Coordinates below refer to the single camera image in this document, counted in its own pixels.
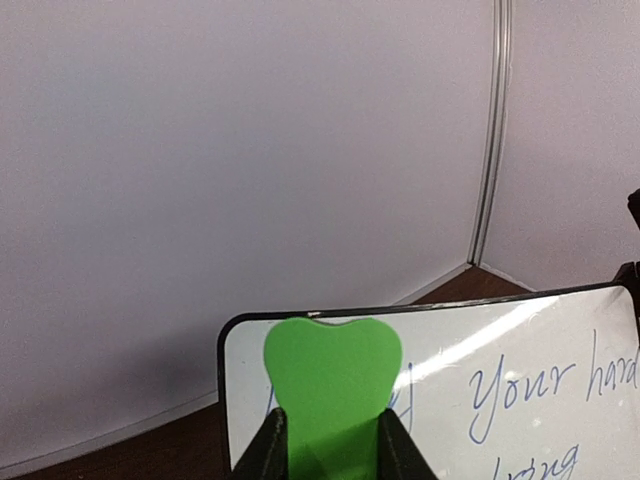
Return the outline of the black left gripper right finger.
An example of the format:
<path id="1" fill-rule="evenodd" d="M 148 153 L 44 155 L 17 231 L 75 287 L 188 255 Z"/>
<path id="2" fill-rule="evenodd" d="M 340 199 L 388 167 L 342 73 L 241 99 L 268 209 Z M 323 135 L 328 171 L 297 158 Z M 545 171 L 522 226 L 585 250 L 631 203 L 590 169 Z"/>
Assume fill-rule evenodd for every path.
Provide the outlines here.
<path id="1" fill-rule="evenodd" d="M 378 417 L 377 479 L 435 480 L 435 474 L 392 409 Z"/>

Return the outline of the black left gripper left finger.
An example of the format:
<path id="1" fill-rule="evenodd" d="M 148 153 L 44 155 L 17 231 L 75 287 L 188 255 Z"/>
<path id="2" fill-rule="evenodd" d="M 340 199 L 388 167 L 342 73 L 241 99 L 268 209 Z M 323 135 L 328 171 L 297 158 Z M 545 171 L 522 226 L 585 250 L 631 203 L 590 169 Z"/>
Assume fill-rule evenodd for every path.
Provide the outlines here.
<path id="1" fill-rule="evenodd" d="M 236 480 L 285 480 L 288 475 L 286 413 L 275 408 L 265 418 L 232 470 Z"/>

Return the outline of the green whiteboard eraser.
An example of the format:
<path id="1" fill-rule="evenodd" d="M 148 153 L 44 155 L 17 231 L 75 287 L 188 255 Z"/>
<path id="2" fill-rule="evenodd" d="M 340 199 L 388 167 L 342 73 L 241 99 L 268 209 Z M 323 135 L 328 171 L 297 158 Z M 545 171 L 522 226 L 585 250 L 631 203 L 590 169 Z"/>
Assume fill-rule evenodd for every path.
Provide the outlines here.
<path id="1" fill-rule="evenodd" d="M 288 425 L 292 479 L 373 479 L 377 422 L 402 363 L 396 331 L 373 319 L 274 326 L 264 364 Z"/>

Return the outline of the white whiteboard with writing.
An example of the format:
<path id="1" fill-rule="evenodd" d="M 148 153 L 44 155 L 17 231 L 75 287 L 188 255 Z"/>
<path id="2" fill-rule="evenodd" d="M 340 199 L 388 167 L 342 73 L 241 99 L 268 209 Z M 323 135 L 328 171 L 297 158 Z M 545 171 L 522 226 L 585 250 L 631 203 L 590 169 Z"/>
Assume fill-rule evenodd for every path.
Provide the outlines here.
<path id="1" fill-rule="evenodd" d="M 280 408 L 264 344 L 291 318 L 373 318 L 396 331 L 402 363 L 387 408 L 435 479 L 639 475 L 639 328 L 631 295 L 617 283 L 423 307 L 238 316 L 218 339 L 231 474 Z"/>

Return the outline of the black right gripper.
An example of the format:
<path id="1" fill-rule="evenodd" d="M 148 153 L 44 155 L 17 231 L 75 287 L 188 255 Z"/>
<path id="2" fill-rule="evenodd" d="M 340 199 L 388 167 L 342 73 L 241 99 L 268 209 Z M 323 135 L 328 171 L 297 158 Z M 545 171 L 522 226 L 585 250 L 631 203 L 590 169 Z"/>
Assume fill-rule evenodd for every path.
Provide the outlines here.
<path id="1" fill-rule="evenodd" d="M 635 230 L 631 235 L 631 239 L 627 240 L 627 243 L 636 248 L 636 259 L 622 264 L 614 280 L 624 286 L 630 293 L 635 318 L 639 319 L 639 190 L 635 190 L 627 197 L 627 209 L 635 224 Z"/>

